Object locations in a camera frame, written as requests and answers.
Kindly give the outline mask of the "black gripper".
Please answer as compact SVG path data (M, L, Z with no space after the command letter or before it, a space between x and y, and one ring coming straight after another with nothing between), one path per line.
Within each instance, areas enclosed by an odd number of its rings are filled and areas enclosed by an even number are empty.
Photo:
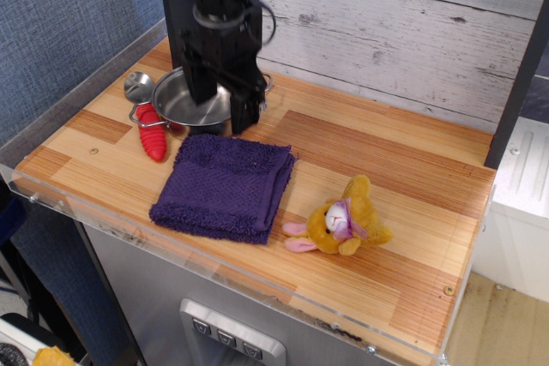
M196 23L183 55L190 96L201 105L217 94L218 83L226 87L231 92L232 133L241 135L258 123L266 106L267 82L256 64L262 48L262 15L247 14L243 21L223 28Z

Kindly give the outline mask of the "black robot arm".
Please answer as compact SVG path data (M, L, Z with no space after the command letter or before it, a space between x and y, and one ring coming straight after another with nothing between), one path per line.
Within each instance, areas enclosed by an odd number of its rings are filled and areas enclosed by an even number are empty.
M230 93L232 132L259 121L268 83L256 58L262 49L260 0L194 0L193 28L181 32L182 69L196 104Z

